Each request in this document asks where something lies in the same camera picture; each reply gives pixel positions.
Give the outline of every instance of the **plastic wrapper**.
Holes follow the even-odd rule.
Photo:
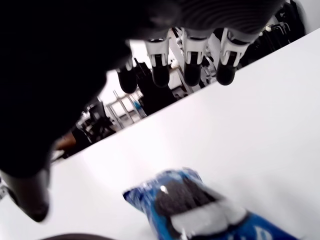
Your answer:
[[[159,240],[296,240],[206,187],[198,173],[168,170],[125,192]]]

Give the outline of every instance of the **white tabletop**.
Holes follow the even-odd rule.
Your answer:
[[[319,239],[319,41],[317,30],[241,69],[233,84],[210,85],[56,164],[46,221],[5,197],[0,239],[155,239],[122,193],[182,166],[297,237]]]

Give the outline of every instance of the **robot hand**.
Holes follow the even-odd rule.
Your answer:
[[[46,217],[53,142],[103,88],[106,71],[117,69],[127,93],[137,86],[128,39],[146,42],[153,80],[163,87],[169,82],[168,30],[183,28],[185,80],[194,86],[208,37],[215,28],[224,28],[217,80],[228,85],[248,45],[283,2],[119,0],[2,6],[0,96],[7,117],[1,118],[5,143],[0,175],[12,200],[33,220]]]

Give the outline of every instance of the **black fingertip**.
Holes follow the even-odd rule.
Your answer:
[[[152,67],[152,78],[154,84],[158,88],[165,88],[168,86],[170,80],[168,65]]]
[[[32,220],[34,220],[37,223],[42,222],[48,215],[49,212],[49,205],[46,204],[42,206],[39,210],[36,212],[28,212],[24,211],[25,214],[27,214]]]
[[[126,94],[133,94],[137,89],[137,78],[134,69],[128,71],[127,69],[122,69],[118,72],[119,83],[121,89]]]
[[[216,80],[223,86],[231,84],[235,78],[237,68],[234,66],[223,65],[219,61],[216,71]]]
[[[199,84],[201,80],[201,65],[200,64],[184,64],[184,81],[190,86],[194,87]]]

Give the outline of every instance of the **oreo package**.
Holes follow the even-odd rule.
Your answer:
[[[168,170],[125,192],[159,240],[296,240],[206,187],[192,169]]]

